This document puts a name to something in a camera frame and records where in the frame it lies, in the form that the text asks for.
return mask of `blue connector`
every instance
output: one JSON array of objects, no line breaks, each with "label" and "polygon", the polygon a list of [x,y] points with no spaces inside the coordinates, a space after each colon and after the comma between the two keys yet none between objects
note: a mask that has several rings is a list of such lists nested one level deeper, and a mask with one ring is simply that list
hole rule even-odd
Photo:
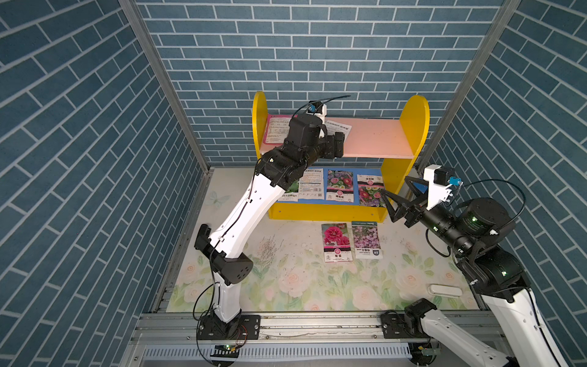
[{"label": "blue connector", "polygon": [[450,179],[448,180],[448,184],[450,184],[450,185],[460,186],[461,183],[462,183],[461,179],[458,177],[454,177],[454,176],[451,176]]}]

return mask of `floral floor mat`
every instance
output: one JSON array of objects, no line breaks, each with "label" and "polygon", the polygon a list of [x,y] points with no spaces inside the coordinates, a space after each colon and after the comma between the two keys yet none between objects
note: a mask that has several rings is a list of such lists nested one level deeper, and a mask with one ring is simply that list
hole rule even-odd
[{"label": "floral floor mat", "polygon": [[[215,229],[229,215],[251,180],[252,168],[215,169],[196,228]],[[425,227],[406,228],[389,218],[378,226],[381,260],[324,262],[321,222],[261,220],[244,253],[255,264],[242,282],[243,311],[357,311],[404,309],[427,298],[440,309],[478,309],[461,272],[450,258],[437,255],[426,243]],[[430,238],[438,249],[446,246]],[[191,312],[196,298],[212,283],[207,259],[188,248],[167,312]],[[463,290],[459,298],[432,296],[430,284]],[[196,311],[210,303],[211,291]]]}]

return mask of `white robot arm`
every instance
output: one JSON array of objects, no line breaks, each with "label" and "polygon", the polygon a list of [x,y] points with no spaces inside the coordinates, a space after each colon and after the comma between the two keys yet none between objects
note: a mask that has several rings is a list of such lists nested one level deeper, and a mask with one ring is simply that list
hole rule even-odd
[{"label": "white robot arm", "polygon": [[[428,166],[424,169],[424,180],[406,177],[406,183],[416,195],[413,201],[385,192],[398,204],[396,209],[391,204],[387,206],[392,221],[405,217],[407,227],[420,221],[448,245],[458,258],[457,267],[500,323],[515,359],[450,322],[424,298],[405,310],[405,323],[411,332],[438,340],[471,366],[567,366],[536,307],[524,269],[512,254],[498,245],[514,229],[514,220],[521,210],[510,218],[495,200],[477,198],[459,205],[465,210],[457,217],[446,206],[439,205],[452,196],[451,186],[462,184],[449,167]],[[427,190],[422,192],[414,183],[427,186]]]},{"label": "white robot arm", "polygon": [[219,228],[211,232],[207,225],[202,225],[194,230],[195,247],[210,260],[214,274],[212,318],[220,338],[234,335],[238,326],[240,282],[253,266],[242,250],[253,229],[285,189],[318,158],[343,155],[344,134],[327,135],[324,125],[324,103],[332,99],[335,98],[309,102],[306,106],[311,114],[291,119],[284,144],[261,157],[251,184]]}]

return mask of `blue brick wallpaper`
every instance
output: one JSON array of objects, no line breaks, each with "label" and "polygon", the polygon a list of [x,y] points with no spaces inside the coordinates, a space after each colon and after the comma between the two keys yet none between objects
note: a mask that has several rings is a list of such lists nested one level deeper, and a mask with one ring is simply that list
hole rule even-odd
[{"label": "blue brick wallpaper", "polygon": [[329,104],[330,115],[346,117],[398,118],[409,97],[423,95],[432,134],[502,0],[138,3],[199,142],[218,166],[257,160],[257,90],[270,113],[280,114],[350,94]]},{"label": "blue brick wallpaper", "polygon": [[110,366],[201,170],[117,0],[0,1],[0,366]]},{"label": "blue brick wallpaper", "polygon": [[[587,2],[522,0],[431,162],[508,179],[527,210],[503,243],[568,360],[587,365]],[[505,184],[473,186],[516,213]]]}]

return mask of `flower picture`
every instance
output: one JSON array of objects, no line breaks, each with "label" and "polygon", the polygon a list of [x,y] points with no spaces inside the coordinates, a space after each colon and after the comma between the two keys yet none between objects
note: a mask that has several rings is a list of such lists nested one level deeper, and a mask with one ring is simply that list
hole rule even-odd
[{"label": "flower picture", "polygon": [[381,190],[385,189],[383,186],[383,177],[358,174],[357,184],[359,186],[359,205],[365,207],[385,206],[383,200],[386,199],[381,194]]},{"label": "flower picture", "polygon": [[353,173],[348,171],[328,170],[326,199],[352,203],[355,200]]},{"label": "flower picture", "polygon": [[322,224],[324,261],[352,261],[349,230],[346,223]]},{"label": "flower picture", "polygon": [[353,173],[328,170],[328,187],[353,189]]},{"label": "flower picture", "polygon": [[353,241],[356,248],[381,248],[377,226],[353,225]]},{"label": "flower picture", "polygon": [[344,246],[350,244],[346,223],[322,224],[322,231],[325,245]]}]

